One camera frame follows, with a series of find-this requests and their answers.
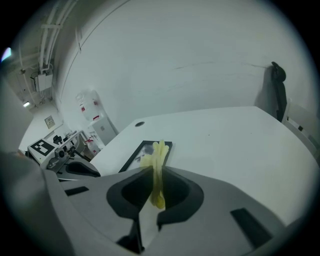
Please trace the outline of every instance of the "ceiling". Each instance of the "ceiling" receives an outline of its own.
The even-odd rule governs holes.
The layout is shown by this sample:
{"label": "ceiling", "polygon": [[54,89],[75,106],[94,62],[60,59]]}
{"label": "ceiling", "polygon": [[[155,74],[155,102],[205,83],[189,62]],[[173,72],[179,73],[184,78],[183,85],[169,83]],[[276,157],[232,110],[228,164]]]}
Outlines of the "ceiling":
{"label": "ceiling", "polygon": [[[57,16],[66,2],[66,0],[60,1],[52,23],[56,22]],[[30,108],[34,107],[35,104],[41,104],[44,98],[51,97],[50,89],[44,90],[43,93],[36,92],[34,82],[30,77],[34,78],[39,72],[40,46],[44,30],[41,26],[46,24],[55,3],[56,1],[49,1],[33,14],[31,19],[26,22],[10,46],[11,56],[1,63],[2,71],[7,78],[9,85],[23,103],[30,102]],[[50,36],[51,33],[49,31],[46,40],[47,44]],[[21,66],[20,61],[19,47],[21,50],[23,67]],[[24,75],[26,77],[26,81],[22,74],[23,72],[21,72],[22,69],[25,70]],[[30,96],[28,88],[32,94],[35,104]]]}

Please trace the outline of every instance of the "yellow rubber glove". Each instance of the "yellow rubber glove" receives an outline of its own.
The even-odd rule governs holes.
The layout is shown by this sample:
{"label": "yellow rubber glove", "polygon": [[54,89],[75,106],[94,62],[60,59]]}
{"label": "yellow rubber glove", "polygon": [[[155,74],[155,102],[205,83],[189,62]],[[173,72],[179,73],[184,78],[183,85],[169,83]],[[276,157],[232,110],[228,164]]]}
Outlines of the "yellow rubber glove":
{"label": "yellow rubber glove", "polygon": [[140,160],[141,167],[153,167],[153,190],[150,195],[151,203],[162,209],[165,207],[165,199],[162,193],[162,165],[164,164],[166,155],[169,151],[169,146],[165,145],[165,141],[161,140],[159,143],[152,144],[152,155],[145,154]]}

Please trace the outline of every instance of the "black chair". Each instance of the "black chair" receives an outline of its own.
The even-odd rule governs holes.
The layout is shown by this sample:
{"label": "black chair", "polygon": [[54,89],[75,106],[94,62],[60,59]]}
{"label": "black chair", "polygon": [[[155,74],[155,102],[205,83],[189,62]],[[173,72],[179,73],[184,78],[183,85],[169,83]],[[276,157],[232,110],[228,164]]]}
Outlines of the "black chair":
{"label": "black chair", "polygon": [[278,104],[276,119],[281,122],[287,106],[286,88],[283,83],[286,80],[286,72],[277,63],[271,62],[271,64],[273,65],[271,71],[271,82],[275,90],[276,101]]}

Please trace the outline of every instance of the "white table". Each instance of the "white table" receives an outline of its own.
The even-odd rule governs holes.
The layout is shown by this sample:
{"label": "white table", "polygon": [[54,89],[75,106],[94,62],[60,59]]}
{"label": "white table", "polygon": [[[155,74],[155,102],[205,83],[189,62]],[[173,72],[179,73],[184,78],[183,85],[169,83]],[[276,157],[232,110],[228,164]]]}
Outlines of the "white table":
{"label": "white table", "polygon": [[[145,122],[135,127],[138,122]],[[204,109],[135,120],[92,161],[117,173],[142,141],[173,142],[167,166],[226,181],[288,225],[305,211],[319,167],[304,144],[257,107]]]}

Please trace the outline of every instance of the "small black hole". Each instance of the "small black hole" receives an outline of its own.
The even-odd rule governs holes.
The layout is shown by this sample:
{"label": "small black hole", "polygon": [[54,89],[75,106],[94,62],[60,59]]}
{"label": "small black hole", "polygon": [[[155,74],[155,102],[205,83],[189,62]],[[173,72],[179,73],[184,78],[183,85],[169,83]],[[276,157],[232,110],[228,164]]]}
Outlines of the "small black hole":
{"label": "small black hole", "polygon": [[135,127],[139,127],[139,126],[142,126],[145,122],[138,122]]}

